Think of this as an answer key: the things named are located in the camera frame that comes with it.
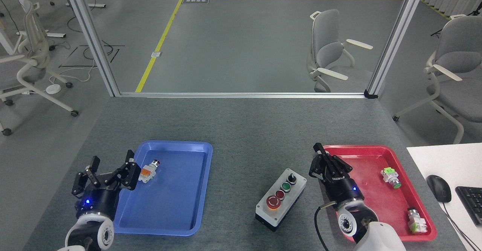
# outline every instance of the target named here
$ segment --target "red push button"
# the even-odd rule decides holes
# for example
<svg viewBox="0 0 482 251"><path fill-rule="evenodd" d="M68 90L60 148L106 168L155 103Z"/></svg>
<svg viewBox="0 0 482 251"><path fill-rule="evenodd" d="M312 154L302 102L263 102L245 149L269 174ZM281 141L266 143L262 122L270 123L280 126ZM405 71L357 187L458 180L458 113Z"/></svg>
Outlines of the red push button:
<svg viewBox="0 0 482 251"><path fill-rule="evenodd" d="M277 196L268 196L266 204L272 210L276 210L281 205L281 200Z"/></svg>
<svg viewBox="0 0 482 251"><path fill-rule="evenodd" d="M284 192L281 191L281 190L276 191L276 193L274 193L274 195L277 196L280 200L284 199Z"/></svg>

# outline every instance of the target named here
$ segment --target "gray table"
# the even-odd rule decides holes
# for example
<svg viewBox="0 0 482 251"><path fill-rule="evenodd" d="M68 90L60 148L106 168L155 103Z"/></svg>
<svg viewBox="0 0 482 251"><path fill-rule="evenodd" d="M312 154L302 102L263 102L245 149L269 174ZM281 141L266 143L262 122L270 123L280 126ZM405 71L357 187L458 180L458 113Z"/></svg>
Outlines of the gray table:
<svg viewBox="0 0 482 251"><path fill-rule="evenodd" d="M101 158L99 172L110 172L126 150L149 139L213 146L201 227L191 237L116 234L110 250L321 250L313 216L326 197L317 179L308 176L315 142L392 148L438 231L433 241L404 242L407 250L464 250L399 136L378 100L112 98L25 250L62 247L76 222L76 198L70 194L74 174L93 155ZM255 220L255 205L287 167L308 183L272 232ZM331 251L353 249L332 209L320 212L319 226Z"/></svg>

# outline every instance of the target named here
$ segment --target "orange component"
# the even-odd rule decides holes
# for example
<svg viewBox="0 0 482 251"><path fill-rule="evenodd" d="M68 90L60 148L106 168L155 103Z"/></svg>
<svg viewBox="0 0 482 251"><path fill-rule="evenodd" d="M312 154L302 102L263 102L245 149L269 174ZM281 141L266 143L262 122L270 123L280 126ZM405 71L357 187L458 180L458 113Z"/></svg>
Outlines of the orange component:
<svg viewBox="0 0 482 251"><path fill-rule="evenodd" d="M147 169L142 169L141 170L141 175L147 177L148 175L151 174L151 171L147 170Z"/></svg>

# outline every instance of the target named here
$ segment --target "green component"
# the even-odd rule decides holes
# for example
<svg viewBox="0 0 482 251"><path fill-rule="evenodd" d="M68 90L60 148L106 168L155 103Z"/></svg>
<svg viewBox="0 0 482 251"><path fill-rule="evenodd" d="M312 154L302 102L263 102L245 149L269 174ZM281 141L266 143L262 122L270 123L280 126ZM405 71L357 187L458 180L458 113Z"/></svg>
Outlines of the green component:
<svg viewBox="0 0 482 251"><path fill-rule="evenodd" d="M291 188L291 185L289 183L284 183L281 185L281 187L284 189L284 190L289 190Z"/></svg>
<svg viewBox="0 0 482 251"><path fill-rule="evenodd" d="M417 232L417 229L418 229L417 223L413 223L413 224L410 226L410 231L412 231L412 233Z"/></svg>
<svg viewBox="0 0 482 251"><path fill-rule="evenodd" d="M393 169L392 167L387 167L387 168L385 168L385 169L383 169L383 170L384 170L384 172L385 172L386 174L390 174L390 173L395 172L395 169Z"/></svg>

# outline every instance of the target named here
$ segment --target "office chair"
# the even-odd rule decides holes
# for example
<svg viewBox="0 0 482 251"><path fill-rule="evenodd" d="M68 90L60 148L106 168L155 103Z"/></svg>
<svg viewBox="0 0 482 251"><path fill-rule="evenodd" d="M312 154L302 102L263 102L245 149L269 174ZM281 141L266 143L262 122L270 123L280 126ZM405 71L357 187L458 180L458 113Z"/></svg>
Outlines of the office chair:
<svg viewBox="0 0 482 251"><path fill-rule="evenodd" d="M34 86L36 81L45 76L45 72L64 82L67 88L72 88L72 83L46 68L50 62L49 44L45 38L45 30L37 16L38 3L32 4L25 0L24 7L26 9L24 19L26 36L20 35L15 45L14 55L0 57L0 99L10 106L14 102L7 100L6 97L33 91L66 109L71 116L77 117L78 111ZM27 47L28 52L23 52L25 47ZM1 124L0 131L3 135L12 133L11 129L3 129Z"/></svg>
<svg viewBox="0 0 482 251"><path fill-rule="evenodd" d="M439 45L429 57L424 69L429 80L433 82L427 87L430 96L394 114L394 121L398 121L403 114L429 103L457 126L454 144L460 143L464 135L464 126L455 117L460 116L470 122L482 122L482 81L470 77L469 73L480 71L480 32L482 17L479 16L463 15L444 26ZM468 77L462 79L455 73L468 73Z"/></svg>
<svg viewBox="0 0 482 251"><path fill-rule="evenodd" d="M365 49L373 46L356 40L339 42L340 13L337 9L323 12L316 11L310 15L313 20L312 44L308 53L307 67L309 77L316 81L315 92L329 93L332 91L328 84L336 84L337 92L363 92L370 80L372 73L355 68L354 57L345 49L355 45ZM326 67L338 60L344 54L351 61L350 66Z"/></svg>

